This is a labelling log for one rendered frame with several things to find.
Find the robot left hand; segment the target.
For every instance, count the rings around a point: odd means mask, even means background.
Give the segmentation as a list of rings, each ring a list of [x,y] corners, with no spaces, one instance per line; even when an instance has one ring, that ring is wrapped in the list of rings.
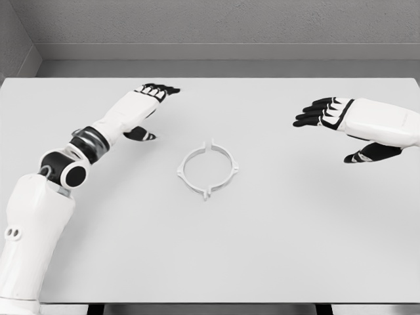
[[[104,116],[112,144],[120,135],[139,142],[156,139],[156,135],[140,124],[157,110],[167,96],[179,92],[179,88],[155,83],[145,83],[128,92]]]

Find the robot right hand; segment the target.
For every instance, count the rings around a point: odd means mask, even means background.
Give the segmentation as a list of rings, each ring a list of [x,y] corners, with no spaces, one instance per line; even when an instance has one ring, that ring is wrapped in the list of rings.
[[[393,158],[414,147],[413,110],[366,98],[315,100],[295,117],[294,127],[321,126],[370,143],[344,158],[369,163]]]

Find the white half pipe clamp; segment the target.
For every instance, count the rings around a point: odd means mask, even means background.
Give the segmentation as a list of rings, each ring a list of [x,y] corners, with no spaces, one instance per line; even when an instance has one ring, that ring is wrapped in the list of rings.
[[[226,148],[224,148],[220,144],[217,144],[213,138],[211,139],[211,150],[222,154],[228,160],[230,164],[230,170],[224,180],[222,180],[218,184],[210,185],[208,187],[207,189],[208,198],[211,197],[213,192],[221,190],[227,185],[229,185],[232,179],[234,178],[234,176],[238,173],[240,169],[238,162],[235,160],[234,156],[230,153],[230,151],[228,151]]]
[[[192,184],[188,177],[186,176],[186,164],[194,157],[204,154],[206,152],[206,143],[203,142],[203,144],[196,148],[189,153],[185,155],[183,160],[181,161],[181,164],[177,167],[177,176],[183,181],[183,183],[192,191],[195,192],[203,197],[204,201],[207,201],[209,198],[209,190],[207,188],[200,188],[194,184]]]

